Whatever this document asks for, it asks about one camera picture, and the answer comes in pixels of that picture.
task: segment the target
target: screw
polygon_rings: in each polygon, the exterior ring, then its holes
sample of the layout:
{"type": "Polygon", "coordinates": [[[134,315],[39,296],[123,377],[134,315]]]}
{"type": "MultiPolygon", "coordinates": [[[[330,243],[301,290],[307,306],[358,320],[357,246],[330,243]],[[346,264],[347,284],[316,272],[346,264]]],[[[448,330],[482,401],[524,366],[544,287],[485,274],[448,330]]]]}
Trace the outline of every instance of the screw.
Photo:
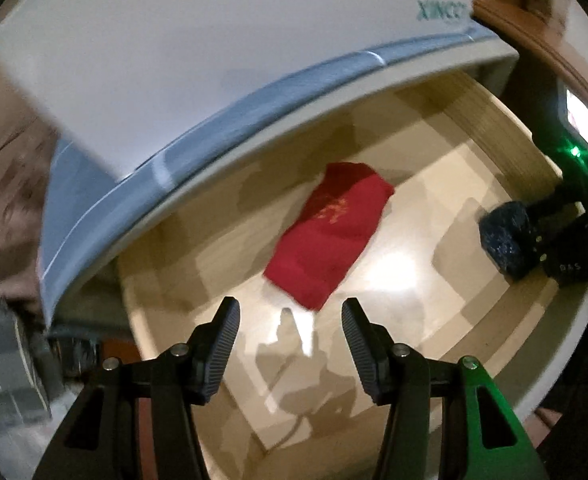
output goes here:
{"type": "Polygon", "coordinates": [[[182,357],[187,354],[189,347],[185,343],[176,343],[171,347],[170,352],[174,357],[182,357]]]}
{"type": "Polygon", "coordinates": [[[108,357],[102,362],[104,370],[115,370],[120,366],[120,359],[117,357],[108,357]]]}
{"type": "Polygon", "coordinates": [[[396,343],[392,346],[392,354],[396,357],[407,357],[411,353],[411,349],[403,343],[396,343]]]}
{"type": "Polygon", "coordinates": [[[468,370],[476,370],[478,368],[478,360],[471,355],[466,355],[462,359],[463,366],[468,370]]]}

